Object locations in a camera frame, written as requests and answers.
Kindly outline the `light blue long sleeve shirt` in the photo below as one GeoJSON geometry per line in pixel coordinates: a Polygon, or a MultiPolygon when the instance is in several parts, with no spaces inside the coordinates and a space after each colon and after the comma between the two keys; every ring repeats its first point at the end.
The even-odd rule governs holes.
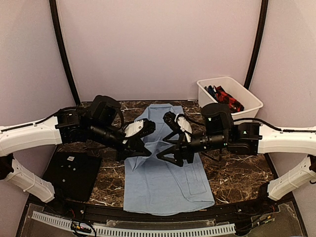
{"type": "Polygon", "coordinates": [[[155,122],[156,130],[143,138],[151,156],[128,158],[124,162],[124,211],[169,216],[215,204],[199,154],[195,154],[193,163],[186,162],[183,167],[157,158],[158,153],[171,147],[163,141],[172,131],[163,121],[167,112],[181,114],[183,109],[171,104],[151,104],[138,117],[155,122]]]}

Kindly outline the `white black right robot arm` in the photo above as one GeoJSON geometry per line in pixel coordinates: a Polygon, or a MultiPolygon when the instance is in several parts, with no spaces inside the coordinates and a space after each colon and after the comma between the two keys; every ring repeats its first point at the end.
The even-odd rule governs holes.
{"type": "Polygon", "coordinates": [[[316,129],[315,127],[277,128],[255,118],[244,118],[234,124],[230,113],[220,111],[203,113],[203,133],[192,132],[183,114],[167,112],[163,120],[172,132],[164,141],[172,146],[157,154],[157,158],[182,167],[184,161],[192,163],[194,154],[209,150],[223,150],[236,155],[268,153],[305,154],[304,159],[279,178],[260,186],[259,198],[253,201],[252,210],[263,214],[289,192],[307,182],[316,180],[316,129]]]}

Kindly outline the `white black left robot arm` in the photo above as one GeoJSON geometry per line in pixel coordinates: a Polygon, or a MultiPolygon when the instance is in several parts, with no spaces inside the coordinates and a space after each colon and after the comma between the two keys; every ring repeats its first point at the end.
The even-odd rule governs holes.
{"type": "Polygon", "coordinates": [[[116,161],[152,153],[142,138],[152,134],[155,122],[147,118],[124,123],[120,108],[106,107],[101,111],[89,108],[66,107],[54,114],[30,123],[0,128],[0,178],[18,186],[50,207],[66,215],[70,205],[60,197],[54,186],[26,169],[14,152],[30,148],[71,144],[92,140],[115,149],[116,161]]]}

